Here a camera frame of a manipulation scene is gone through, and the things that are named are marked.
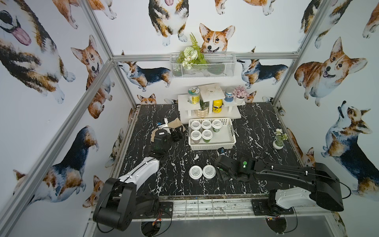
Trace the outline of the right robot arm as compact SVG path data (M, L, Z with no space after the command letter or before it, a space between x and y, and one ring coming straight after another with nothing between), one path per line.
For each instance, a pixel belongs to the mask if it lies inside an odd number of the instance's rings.
M287 190L273 190L268 203L283 209L317 205L325 210L344 210L341 194L342 182L322 163L299 167L272 164L263 159L241 158L234 160L219 155L214 164L217 175L224 181L250 182L265 180L292 186Z

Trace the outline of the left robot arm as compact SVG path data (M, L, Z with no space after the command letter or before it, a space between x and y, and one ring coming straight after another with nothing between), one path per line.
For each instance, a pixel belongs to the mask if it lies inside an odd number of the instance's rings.
M148 155L129 173L109 178L99 195L93 221L102 233L125 231L134 218L160 219L164 213L159 198L154 194L137 196L139 188L159 170L172 144L184 137L185 128L161 127L155 131Z

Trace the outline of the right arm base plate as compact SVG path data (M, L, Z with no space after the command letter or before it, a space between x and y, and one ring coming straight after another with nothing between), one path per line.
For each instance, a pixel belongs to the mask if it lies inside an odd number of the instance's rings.
M269 199L252 199L251 204L255 216L279 217L295 214L293 208L284 209Z

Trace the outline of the yogurt cup back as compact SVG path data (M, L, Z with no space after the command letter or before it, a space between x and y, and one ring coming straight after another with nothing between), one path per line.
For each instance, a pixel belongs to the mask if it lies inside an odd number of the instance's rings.
M214 132L219 132L222 126L223 126L223 122L221 120L215 119L212 121L212 129Z
M200 131L202 129L201 122L198 120L194 120L190 123L190 127L192 130Z
M193 130L190 134L190 138L194 144L198 144L202 139L202 133L199 130Z
M207 130L207 129L211 129L212 128L212 122L211 121L209 121L209 120L203 120L202 122L201 122L201 128L203 129L203 130Z

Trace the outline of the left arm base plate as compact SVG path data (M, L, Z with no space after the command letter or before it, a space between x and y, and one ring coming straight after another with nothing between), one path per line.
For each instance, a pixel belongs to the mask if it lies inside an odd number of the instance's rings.
M136 205L133 219L170 219L173 214L173 202L158 200L146 201Z

